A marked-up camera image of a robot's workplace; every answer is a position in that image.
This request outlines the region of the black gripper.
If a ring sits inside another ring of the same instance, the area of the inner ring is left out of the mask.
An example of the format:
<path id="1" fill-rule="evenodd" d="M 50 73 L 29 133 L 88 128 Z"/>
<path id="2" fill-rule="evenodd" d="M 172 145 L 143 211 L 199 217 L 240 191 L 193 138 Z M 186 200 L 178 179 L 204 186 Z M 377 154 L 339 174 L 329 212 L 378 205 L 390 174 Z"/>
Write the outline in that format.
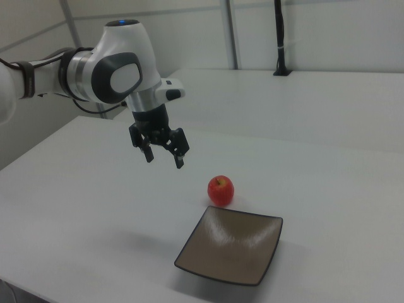
<path id="1" fill-rule="evenodd" d="M 164 143 L 163 147 L 174 157 L 175 166 L 181 169 L 189 143 L 182 128 L 170 129 L 165 104 L 146 112 L 132 112 L 134 124 L 129 127 L 132 144 L 144 154 L 146 161 L 153 159 L 151 143 Z"/>

